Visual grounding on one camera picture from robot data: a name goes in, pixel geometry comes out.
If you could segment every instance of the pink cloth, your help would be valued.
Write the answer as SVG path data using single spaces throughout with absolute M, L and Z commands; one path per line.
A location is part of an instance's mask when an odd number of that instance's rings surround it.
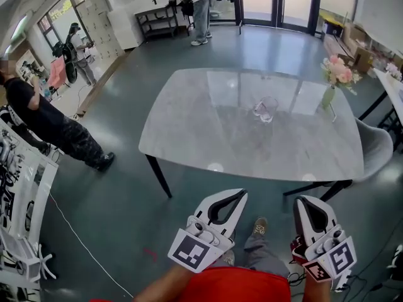
M 53 86 L 58 89 L 61 85 L 64 84 L 67 75 L 65 73 L 65 63 L 63 56 L 54 60 L 51 63 L 52 68 L 50 69 L 50 76 L 48 79 L 48 85 Z

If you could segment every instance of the red shirt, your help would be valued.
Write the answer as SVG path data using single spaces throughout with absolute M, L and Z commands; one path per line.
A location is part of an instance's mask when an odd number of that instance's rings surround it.
M 238 267 L 212 267 L 192 277 L 177 302 L 290 302 L 284 277 Z

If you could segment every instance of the green floor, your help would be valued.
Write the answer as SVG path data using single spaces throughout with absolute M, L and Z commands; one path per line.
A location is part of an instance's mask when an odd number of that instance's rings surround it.
M 82 162 L 64 157 L 52 186 L 65 217 L 105 269 L 132 295 L 136 295 L 167 270 L 166 254 L 179 227 L 183 227 L 201 200 L 224 189 L 244 187 L 249 201 L 239 220 L 236 236 L 236 264 L 242 263 L 242 244 L 258 216 L 270 223 L 269 238 L 281 259 L 291 260 L 290 241 L 295 236 L 292 203 L 281 193 L 302 183 L 270 181 L 199 171 L 161 162 L 174 198 L 168 200 L 138 144 L 148 112 L 164 83 L 178 69 L 230 67 L 284 72 L 317 81 L 320 62 L 326 57 L 317 38 L 290 31 L 235 26 L 212 28 L 208 45 L 190 47 L 187 36 L 163 39 L 135 49 L 106 83 L 82 123 L 105 150 L 116 153 L 106 174 L 98 174 Z M 359 116 L 382 93 L 377 80 L 363 79 L 358 95 L 346 93 L 353 112 Z M 390 109 L 385 100 L 366 120 L 376 125 Z M 377 254 L 403 214 L 403 163 L 400 154 L 381 173 L 332 198 L 330 204 L 340 224 L 355 241 L 357 274 Z M 309 194 L 318 196 L 326 189 Z M 394 249 L 403 242 L 400 224 L 386 249 L 363 273 L 366 292 L 386 273 Z M 49 200 L 43 219 L 42 242 L 56 253 L 51 264 L 59 275 L 56 281 L 42 281 L 44 302 L 105 299 L 130 301 L 90 258 Z M 156 253 L 157 260 L 149 252 Z M 292 271 L 301 268 L 292 266 Z M 347 301 L 360 288 L 356 282 Z M 302 292 L 303 286 L 293 288 Z M 383 289 L 365 301 L 390 301 L 395 292 Z M 355 301 L 360 301 L 363 294 Z M 334 295 L 334 301 L 343 294 Z

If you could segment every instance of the ceiling light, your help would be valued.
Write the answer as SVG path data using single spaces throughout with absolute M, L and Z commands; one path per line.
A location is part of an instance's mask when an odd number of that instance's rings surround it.
M 17 28 L 15 28 L 15 31 L 14 31 L 14 33 L 13 33 L 13 36 L 11 37 L 11 40 L 14 40 L 14 39 L 20 34 L 20 30 L 21 30 L 21 28 L 22 28 L 22 26 L 23 26 L 25 20 L 26 20 L 26 15 L 25 15 L 25 17 L 22 18 L 22 19 L 20 20 L 20 22 L 18 23 Z

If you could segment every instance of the door frame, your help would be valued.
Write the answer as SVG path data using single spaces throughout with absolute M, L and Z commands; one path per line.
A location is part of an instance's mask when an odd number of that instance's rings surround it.
M 271 0 L 271 1 L 272 1 L 271 21 L 268 21 L 268 20 L 245 18 L 243 8 L 244 3 L 243 0 L 241 0 L 241 3 L 239 4 L 241 10 L 239 11 L 239 14 L 242 16 L 241 18 L 242 22 L 245 25 L 269 26 L 293 31 L 301 31 L 304 33 L 309 33 L 312 36 L 315 35 L 317 21 L 319 18 L 319 9 L 321 6 L 321 0 L 311 0 L 307 27 L 297 26 L 290 23 L 284 23 L 283 19 L 284 19 L 285 0 Z

